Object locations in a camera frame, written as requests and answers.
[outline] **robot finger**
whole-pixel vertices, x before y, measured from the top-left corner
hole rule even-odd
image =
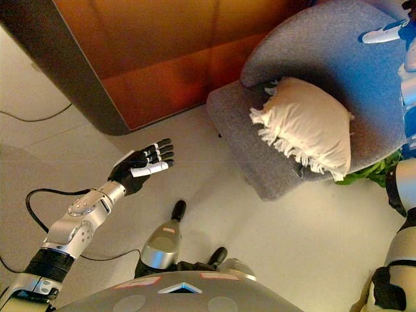
[[[156,158],[154,158],[152,161],[150,161],[150,163],[155,164],[155,163],[158,163],[159,161],[164,161],[165,159],[172,158],[174,155],[175,155],[175,153],[172,152],[172,151],[168,152],[168,153],[165,153],[165,154],[162,154],[162,155],[158,155],[158,156],[156,156]]]
[[[173,145],[167,145],[167,146],[161,148],[159,151],[160,151],[161,154],[164,154],[164,153],[166,153],[168,151],[173,151],[173,150],[174,150],[174,146]]]
[[[165,161],[160,161],[155,164],[149,164],[144,168],[132,168],[130,169],[130,172],[133,177],[149,176],[151,174],[155,174],[157,172],[169,169],[173,165],[173,159],[167,159]]]
[[[172,142],[172,140],[170,138],[165,138],[161,141],[158,141],[157,143],[154,143],[144,149],[142,149],[143,153],[145,156],[149,156],[152,153],[154,153],[155,151],[159,150],[161,147],[168,145]]]

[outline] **cushion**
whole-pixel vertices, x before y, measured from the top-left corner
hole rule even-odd
[[[284,77],[276,95],[263,110],[251,109],[253,124],[262,124],[262,140],[286,157],[310,166],[312,172],[331,172],[341,181],[350,169],[351,114],[332,96],[313,84]]]

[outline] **chair backrest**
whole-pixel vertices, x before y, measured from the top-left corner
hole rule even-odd
[[[404,61],[405,43],[358,41],[361,33],[392,22],[363,1],[333,0],[313,6],[277,26],[256,47],[241,82],[250,87],[291,76],[321,87],[358,117],[352,123],[352,132],[360,132],[352,137],[352,156],[357,168],[368,166],[386,156],[389,148],[398,148],[404,138],[397,70]],[[354,144],[369,140],[373,148],[356,154],[365,146]],[[381,153],[374,141],[381,142]]]

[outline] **black joint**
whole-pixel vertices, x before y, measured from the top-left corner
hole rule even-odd
[[[180,222],[186,210],[187,210],[187,203],[185,203],[184,200],[179,200],[175,204],[174,210],[172,211],[172,217],[170,219],[177,220],[178,222]]]
[[[159,268],[152,268],[148,265],[145,265],[141,259],[138,260],[136,270],[135,270],[135,278],[141,278],[142,276],[158,274],[163,272],[175,271],[176,267],[172,265],[169,268],[159,269]]]
[[[24,273],[62,283],[74,261],[75,259],[66,253],[52,249],[40,249],[32,258]]]
[[[416,226],[416,208],[412,208],[408,211],[406,222],[400,228],[399,232],[410,227],[412,228],[413,226]]]
[[[224,262],[228,254],[227,248],[219,247],[219,249],[215,250],[215,253],[211,256],[208,261],[208,265],[213,265],[214,267],[220,265]]]
[[[400,199],[397,189],[397,180],[396,180],[396,168],[397,164],[391,166],[385,174],[385,190],[389,196],[389,204],[402,216],[406,217],[406,210],[403,206],[403,203]]]
[[[374,298],[377,306],[399,311],[406,309],[406,294],[401,287],[390,284],[389,267],[378,268],[371,281],[374,284]]]

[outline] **orange wooden panel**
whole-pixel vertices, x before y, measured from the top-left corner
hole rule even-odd
[[[306,0],[55,0],[131,129],[238,79],[264,35]]]

